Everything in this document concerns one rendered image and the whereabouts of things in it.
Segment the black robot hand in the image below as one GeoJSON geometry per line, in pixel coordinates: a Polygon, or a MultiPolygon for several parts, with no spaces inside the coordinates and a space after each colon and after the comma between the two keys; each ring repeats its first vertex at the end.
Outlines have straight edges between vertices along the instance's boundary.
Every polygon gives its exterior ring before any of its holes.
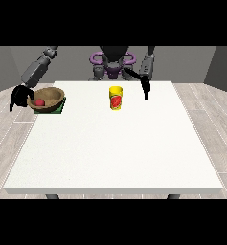
{"type": "Polygon", "coordinates": [[[138,80],[141,81],[142,89],[143,89],[144,95],[145,95],[145,100],[147,100],[148,99],[148,93],[150,92],[150,82],[149,82],[148,76],[140,76],[136,72],[134,72],[133,70],[131,70],[129,68],[125,68],[125,71],[129,75],[131,75],[132,77],[137,78],[138,80]]]}
{"type": "Polygon", "coordinates": [[[11,93],[10,111],[13,110],[15,105],[27,107],[27,99],[34,99],[34,91],[24,85],[16,86],[11,93]]]}

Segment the brown wooden bowl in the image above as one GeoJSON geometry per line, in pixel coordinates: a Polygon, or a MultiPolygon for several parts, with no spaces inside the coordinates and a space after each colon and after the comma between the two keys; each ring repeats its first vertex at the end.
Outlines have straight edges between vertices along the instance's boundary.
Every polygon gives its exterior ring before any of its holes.
{"type": "Polygon", "coordinates": [[[34,92],[34,99],[27,98],[27,104],[36,112],[51,113],[59,109],[63,104],[65,93],[56,87],[42,88],[34,92]],[[44,100],[43,106],[37,106],[37,100],[44,100]]]}

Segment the yellow cup with melon print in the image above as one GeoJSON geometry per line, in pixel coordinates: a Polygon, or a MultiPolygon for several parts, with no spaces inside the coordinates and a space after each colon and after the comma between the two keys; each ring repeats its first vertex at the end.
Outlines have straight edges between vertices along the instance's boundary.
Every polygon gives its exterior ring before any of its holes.
{"type": "Polygon", "coordinates": [[[121,86],[111,86],[109,88],[110,108],[120,110],[123,98],[123,88],[121,86]]]}

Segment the green square pad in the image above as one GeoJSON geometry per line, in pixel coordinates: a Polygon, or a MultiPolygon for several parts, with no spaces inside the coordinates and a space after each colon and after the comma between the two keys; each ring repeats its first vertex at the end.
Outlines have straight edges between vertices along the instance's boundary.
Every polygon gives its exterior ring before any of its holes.
{"type": "Polygon", "coordinates": [[[66,102],[66,97],[63,98],[62,104],[56,110],[54,110],[52,112],[38,112],[38,111],[34,111],[34,113],[35,114],[61,114],[65,102],[66,102]]]}

